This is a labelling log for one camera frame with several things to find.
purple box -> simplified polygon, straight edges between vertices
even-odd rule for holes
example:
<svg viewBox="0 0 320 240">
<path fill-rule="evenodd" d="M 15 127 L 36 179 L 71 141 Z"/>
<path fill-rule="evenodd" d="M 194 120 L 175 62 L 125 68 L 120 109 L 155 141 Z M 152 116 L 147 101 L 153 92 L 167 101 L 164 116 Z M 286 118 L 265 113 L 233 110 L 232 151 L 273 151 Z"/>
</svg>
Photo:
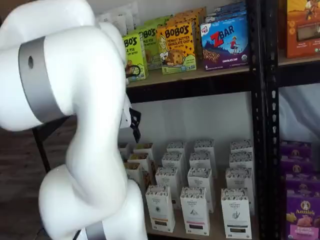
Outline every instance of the purple box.
<svg viewBox="0 0 320 240">
<path fill-rule="evenodd" d="M 286 192 L 287 240 L 318 240 L 320 227 L 320 193 L 305 190 Z"/>
<path fill-rule="evenodd" d="M 206 71 L 248 64 L 250 50 L 246 15 L 203 23 L 200 32 Z"/>
<path fill-rule="evenodd" d="M 281 141 L 280 155 L 282 156 L 298 156 L 311 159 L 311 143 L 302 141 Z"/>
<path fill-rule="evenodd" d="M 314 163 L 309 158 L 299 156 L 282 156 L 280 161 L 282 174 L 312 174 Z"/>
<path fill-rule="evenodd" d="M 285 187 L 286 189 L 320 192 L 320 175 L 287 173 L 285 175 Z"/>
</svg>

bobo's logo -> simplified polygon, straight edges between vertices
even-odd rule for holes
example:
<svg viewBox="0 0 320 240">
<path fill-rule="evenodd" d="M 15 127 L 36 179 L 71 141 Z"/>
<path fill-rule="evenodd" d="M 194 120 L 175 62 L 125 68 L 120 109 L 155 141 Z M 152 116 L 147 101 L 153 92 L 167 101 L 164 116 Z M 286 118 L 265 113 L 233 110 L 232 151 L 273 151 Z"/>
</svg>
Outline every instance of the bobo's logo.
<svg viewBox="0 0 320 240">
<path fill-rule="evenodd" d="M 152 28 L 149 30 L 141 31 L 139 34 L 143 34 L 143 37 L 146 39 L 147 37 L 153 37 L 156 35 L 156 29 Z"/>
<path fill-rule="evenodd" d="M 169 38 L 170 36 L 179 36 L 180 34 L 187 35 L 189 33 L 189 25 L 176 27 L 175 29 L 168 29 L 165 32 L 165 37 Z"/>
<path fill-rule="evenodd" d="M 137 37 L 131 37 L 131 38 L 129 38 L 129 39 L 126 39 L 126 40 L 124 40 L 124 46 L 127 48 L 127 47 L 129 47 L 130 45 L 133 45 L 133 46 L 135 46 L 135 45 L 137 45 Z"/>
</svg>

blue snack box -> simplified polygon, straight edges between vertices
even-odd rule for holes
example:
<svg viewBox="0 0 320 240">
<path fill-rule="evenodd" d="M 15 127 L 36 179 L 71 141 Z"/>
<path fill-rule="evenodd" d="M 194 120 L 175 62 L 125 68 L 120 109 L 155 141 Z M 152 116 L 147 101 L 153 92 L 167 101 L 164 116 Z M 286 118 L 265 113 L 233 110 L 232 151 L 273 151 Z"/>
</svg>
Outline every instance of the blue snack box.
<svg viewBox="0 0 320 240">
<path fill-rule="evenodd" d="M 203 23 L 200 26 L 203 64 L 207 71 L 248 64 L 247 16 Z"/>
</svg>

bobo's oat bar box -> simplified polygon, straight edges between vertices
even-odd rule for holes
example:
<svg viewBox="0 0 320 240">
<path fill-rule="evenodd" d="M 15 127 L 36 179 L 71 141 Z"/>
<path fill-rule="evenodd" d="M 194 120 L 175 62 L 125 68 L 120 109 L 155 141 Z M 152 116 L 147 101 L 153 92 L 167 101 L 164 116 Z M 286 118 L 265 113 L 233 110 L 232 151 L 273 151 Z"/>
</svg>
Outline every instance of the bobo's oat bar box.
<svg viewBox="0 0 320 240">
<path fill-rule="evenodd" d="M 156 36 L 157 27 L 157 23 L 151 23 L 149 25 L 141 26 L 133 31 L 133 33 L 139 33 L 143 36 L 145 58 L 148 65 L 148 70 L 161 69 L 161 61 Z"/>
<path fill-rule="evenodd" d="M 197 69 L 195 27 L 192 21 L 157 28 L 157 42 L 163 74 L 188 72 Z"/>
<path fill-rule="evenodd" d="M 286 240 L 318 240 L 320 228 L 320 193 L 286 191 Z"/>
<path fill-rule="evenodd" d="M 139 33 L 132 33 L 124 36 L 122 39 L 125 46 L 127 60 L 125 73 L 127 75 L 140 73 L 138 76 L 129 77 L 129 81 L 146 79 L 149 73 L 143 35 Z"/>
<path fill-rule="evenodd" d="M 246 15 L 204 23 L 200 31 L 206 71 L 248 64 L 250 49 Z"/>
</svg>

green snack box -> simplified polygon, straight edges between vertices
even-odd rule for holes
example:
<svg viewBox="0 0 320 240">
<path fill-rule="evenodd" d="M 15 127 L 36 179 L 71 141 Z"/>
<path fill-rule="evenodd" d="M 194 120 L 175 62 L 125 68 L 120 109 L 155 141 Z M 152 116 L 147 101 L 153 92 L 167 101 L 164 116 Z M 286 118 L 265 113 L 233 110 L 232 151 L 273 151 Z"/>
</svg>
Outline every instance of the green snack box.
<svg viewBox="0 0 320 240">
<path fill-rule="evenodd" d="M 160 16 L 148 21 L 144 22 L 144 25 L 150 25 L 150 24 L 157 24 L 157 25 L 165 25 L 166 22 L 171 19 L 173 17 L 173 15 L 167 15 L 167 16 Z"/>
<path fill-rule="evenodd" d="M 138 27 L 132 33 L 139 33 L 143 36 L 143 44 L 145 50 L 146 62 L 148 70 L 161 69 L 161 60 L 159 55 L 159 48 L 157 45 L 157 23 Z"/>
<path fill-rule="evenodd" d="M 143 35 L 139 33 L 130 33 L 123 38 L 125 51 L 126 51 L 126 66 L 125 73 L 140 74 L 138 76 L 129 77 L 129 81 L 134 82 L 137 80 L 146 79 L 149 75 L 148 65 L 146 59 L 146 51 L 143 41 Z"/>
</svg>

